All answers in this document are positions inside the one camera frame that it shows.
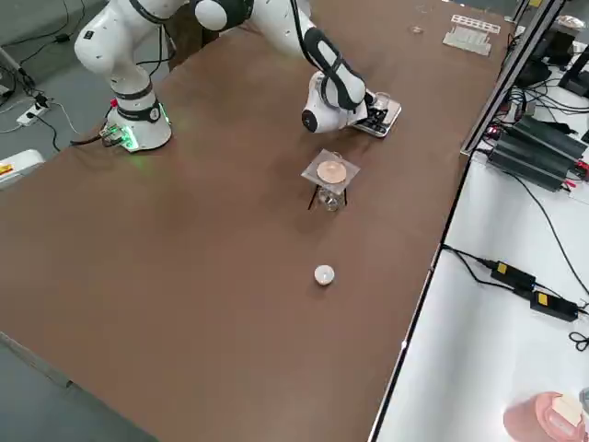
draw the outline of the round wooden disc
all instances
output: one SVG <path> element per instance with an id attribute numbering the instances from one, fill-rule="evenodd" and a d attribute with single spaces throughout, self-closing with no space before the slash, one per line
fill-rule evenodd
<path id="1" fill-rule="evenodd" d="M 346 167 L 337 161 L 323 161 L 317 167 L 317 175 L 329 184 L 337 184 L 346 179 Z"/>

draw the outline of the pink object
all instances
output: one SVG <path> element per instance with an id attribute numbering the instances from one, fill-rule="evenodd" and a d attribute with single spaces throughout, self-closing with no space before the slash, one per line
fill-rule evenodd
<path id="1" fill-rule="evenodd" d="M 507 409 L 503 424 L 509 436 L 517 442 L 583 442 L 585 424 L 581 415 L 575 426 L 552 409 L 552 402 L 560 396 L 554 391 L 540 393 Z"/>

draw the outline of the white cable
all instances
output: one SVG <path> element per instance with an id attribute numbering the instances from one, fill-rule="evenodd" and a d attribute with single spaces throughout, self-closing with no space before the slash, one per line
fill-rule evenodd
<path id="1" fill-rule="evenodd" d="M 0 134 L 10 134 L 11 132 L 17 131 L 22 126 L 19 124 L 17 127 L 13 127 L 12 129 L 8 129 L 7 131 L 0 131 Z"/>
<path id="2" fill-rule="evenodd" d="M 34 100 L 35 99 L 21 99 L 21 100 L 17 101 L 16 103 L 13 103 L 10 107 L 8 107 L 6 109 L 0 110 L 0 113 L 5 113 L 5 112 L 8 112 L 8 111 L 11 111 L 11 110 L 13 110 L 16 106 L 18 106 L 21 103 L 27 103 L 27 102 L 34 101 Z"/>
<path id="3" fill-rule="evenodd" d="M 65 107 L 64 107 L 64 105 L 63 105 L 62 103 L 58 103 L 57 101 L 51 101 L 51 103 L 52 103 L 52 104 L 56 104 L 56 105 L 58 105 L 60 108 L 62 108 L 62 111 L 64 111 L 65 118 L 67 119 L 67 122 L 68 122 L 68 124 L 70 125 L 70 127 L 72 128 L 72 130 L 73 130 L 75 133 L 77 133 L 78 135 L 82 135 L 81 133 L 79 133 L 79 132 L 78 132 L 78 131 L 75 129 L 74 125 L 72 124 L 72 120 L 70 119 L 70 116 L 69 116 L 69 115 L 67 114 L 67 112 L 65 111 Z"/>

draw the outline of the small white ball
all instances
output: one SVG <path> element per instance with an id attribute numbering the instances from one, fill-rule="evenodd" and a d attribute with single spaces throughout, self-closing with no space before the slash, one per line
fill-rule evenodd
<path id="1" fill-rule="evenodd" d="M 329 285 L 335 279 L 335 271 L 328 265 L 319 265 L 315 269 L 315 280 L 319 285 Z"/>

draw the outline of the white table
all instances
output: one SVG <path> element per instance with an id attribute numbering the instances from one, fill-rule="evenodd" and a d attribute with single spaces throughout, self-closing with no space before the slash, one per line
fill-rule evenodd
<path id="1" fill-rule="evenodd" d="M 558 101 L 589 106 L 566 90 L 549 90 Z M 554 113 L 579 137 L 586 132 L 587 115 Z M 551 121 L 547 110 L 537 117 Z M 572 195 L 527 185 L 589 284 L 589 185 Z M 472 162 L 445 243 L 509 262 L 571 301 L 589 301 L 525 189 L 485 166 L 482 156 Z M 469 263 L 490 280 L 483 277 L 488 270 Z M 520 297 L 478 285 L 456 256 L 443 251 L 377 440 L 512 440 L 502 425 L 510 404 L 546 390 L 576 397 L 589 387 L 589 350 L 577 352 L 568 338 L 573 331 L 589 336 L 589 319 L 569 324 L 537 313 Z"/>

